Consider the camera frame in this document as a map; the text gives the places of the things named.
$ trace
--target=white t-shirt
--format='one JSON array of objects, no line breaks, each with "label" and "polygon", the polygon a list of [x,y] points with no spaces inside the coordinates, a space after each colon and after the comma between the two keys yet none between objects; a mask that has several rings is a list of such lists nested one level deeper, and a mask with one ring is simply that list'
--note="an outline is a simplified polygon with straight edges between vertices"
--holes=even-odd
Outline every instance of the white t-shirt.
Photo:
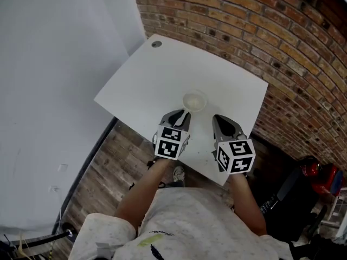
[{"label": "white t-shirt", "polygon": [[157,191],[136,237],[127,221],[87,216],[69,260],[244,259],[292,260],[289,245],[257,236],[211,192],[199,188]]}]

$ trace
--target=fire extinguisher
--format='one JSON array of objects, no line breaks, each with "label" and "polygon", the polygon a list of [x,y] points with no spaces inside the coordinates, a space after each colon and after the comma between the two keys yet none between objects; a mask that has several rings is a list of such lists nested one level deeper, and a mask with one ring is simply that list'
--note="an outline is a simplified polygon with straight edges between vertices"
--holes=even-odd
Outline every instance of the fire extinguisher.
[{"label": "fire extinguisher", "polygon": [[314,156],[306,156],[300,161],[300,168],[303,171],[304,176],[317,176],[322,169],[317,158]]}]

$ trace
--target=table top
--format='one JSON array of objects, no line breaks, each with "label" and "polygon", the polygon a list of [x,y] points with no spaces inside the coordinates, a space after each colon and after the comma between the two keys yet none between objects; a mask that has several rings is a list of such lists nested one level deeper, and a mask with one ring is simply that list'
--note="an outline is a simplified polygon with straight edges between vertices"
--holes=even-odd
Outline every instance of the table top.
[{"label": "table top", "polygon": [[[153,47],[160,41],[160,47]],[[212,151],[212,117],[225,115],[249,136],[267,83],[216,55],[164,36],[151,36],[111,77],[95,101],[148,140],[164,114],[182,109],[192,89],[207,96],[204,110],[192,113],[190,139],[179,160],[223,185]]]}]

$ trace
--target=wall outlet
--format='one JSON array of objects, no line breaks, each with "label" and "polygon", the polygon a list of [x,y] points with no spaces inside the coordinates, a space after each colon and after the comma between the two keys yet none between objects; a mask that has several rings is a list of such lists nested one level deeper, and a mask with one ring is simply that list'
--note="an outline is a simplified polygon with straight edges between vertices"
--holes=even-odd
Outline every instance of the wall outlet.
[{"label": "wall outlet", "polygon": [[59,172],[66,172],[68,166],[69,166],[68,164],[61,164],[58,167],[58,171]]},{"label": "wall outlet", "polygon": [[59,187],[56,185],[50,185],[50,187],[48,188],[49,193],[57,192],[58,190],[59,190]]}]

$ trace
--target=sneaker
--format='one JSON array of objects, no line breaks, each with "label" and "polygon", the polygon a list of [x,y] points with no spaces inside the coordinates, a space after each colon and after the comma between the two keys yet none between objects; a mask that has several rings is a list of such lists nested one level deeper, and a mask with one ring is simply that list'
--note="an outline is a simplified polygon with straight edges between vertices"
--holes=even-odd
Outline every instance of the sneaker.
[{"label": "sneaker", "polygon": [[175,167],[175,169],[173,170],[173,182],[177,182],[179,180],[184,182],[184,169],[181,166],[177,166]]}]

